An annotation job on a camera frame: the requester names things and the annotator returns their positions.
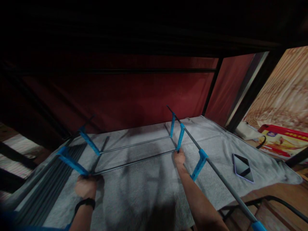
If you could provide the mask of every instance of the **blue plastic connector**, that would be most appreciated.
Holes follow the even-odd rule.
[[[96,147],[96,145],[93,143],[93,141],[91,140],[91,138],[86,134],[86,130],[84,128],[84,126],[82,126],[79,129],[79,133],[82,136],[82,138],[84,138],[84,140],[88,143],[88,145],[93,149],[93,151],[95,152],[96,155],[100,156],[99,153],[99,149]]]
[[[67,153],[67,147],[62,147],[58,151],[57,155],[59,155],[59,158],[66,163],[68,166],[70,166],[72,169],[75,169],[77,172],[79,172],[80,175],[89,175],[89,172],[82,167],[80,164],[78,164],[72,157],[70,157]]]
[[[264,225],[260,221],[252,223],[251,227],[253,228],[254,231],[267,231]]]
[[[184,136],[184,132],[185,132],[185,130],[184,130],[184,128],[185,128],[184,124],[180,124],[180,126],[181,126],[181,132],[180,132],[179,141],[177,142],[177,147],[176,147],[177,151],[180,150],[181,143],[182,143],[183,136]]]
[[[174,122],[175,122],[175,114],[174,114],[174,112],[172,112],[172,123],[171,123],[171,129],[170,129],[170,137],[171,137],[171,138],[172,138],[172,136],[173,136]]]
[[[203,149],[199,150],[199,155],[200,155],[200,160],[198,161],[198,163],[195,167],[195,170],[193,171],[193,173],[190,176],[193,181],[195,181],[197,179],[201,169],[203,168],[204,164],[206,163],[206,159],[209,157]]]

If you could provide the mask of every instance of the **stack of metal rods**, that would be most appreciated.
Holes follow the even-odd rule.
[[[78,161],[86,146],[69,147],[68,154]],[[21,226],[42,226],[72,171],[71,167],[57,159],[18,212],[16,223]]]

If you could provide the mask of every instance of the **left hand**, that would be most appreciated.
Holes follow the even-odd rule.
[[[80,175],[75,186],[75,192],[83,199],[91,198],[95,200],[96,188],[97,184],[94,177],[90,175],[88,178],[84,178]]]

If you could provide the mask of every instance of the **gray towel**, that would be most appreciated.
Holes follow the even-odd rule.
[[[275,183],[300,184],[301,177],[283,161],[276,160],[246,144],[203,116],[181,120],[215,166],[244,196],[252,190]],[[105,138],[110,140],[105,150],[168,135],[171,122],[149,125],[100,135],[90,135],[100,149]],[[180,133],[175,122],[173,139],[177,143]],[[77,138],[71,145],[84,142]],[[170,138],[103,154],[96,171],[118,166],[144,157],[173,150]],[[200,156],[187,134],[182,148],[186,155],[185,167],[192,173]],[[236,176],[233,172],[232,153],[249,159],[255,183]],[[181,230],[194,224],[184,189],[172,160],[167,154],[132,166],[104,174],[98,184],[96,208],[92,217],[92,230]],[[90,169],[96,159],[87,146],[79,163]],[[80,198],[74,192],[78,173],[73,171],[57,202],[44,223],[46,227],[65,227],[71,220]],[[196,184],[218,210],[234,201],[222,181],[206,163]]]

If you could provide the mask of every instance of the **red curtain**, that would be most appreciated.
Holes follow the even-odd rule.
[[[224,58],[205,116],[224,127],[254,54]]]

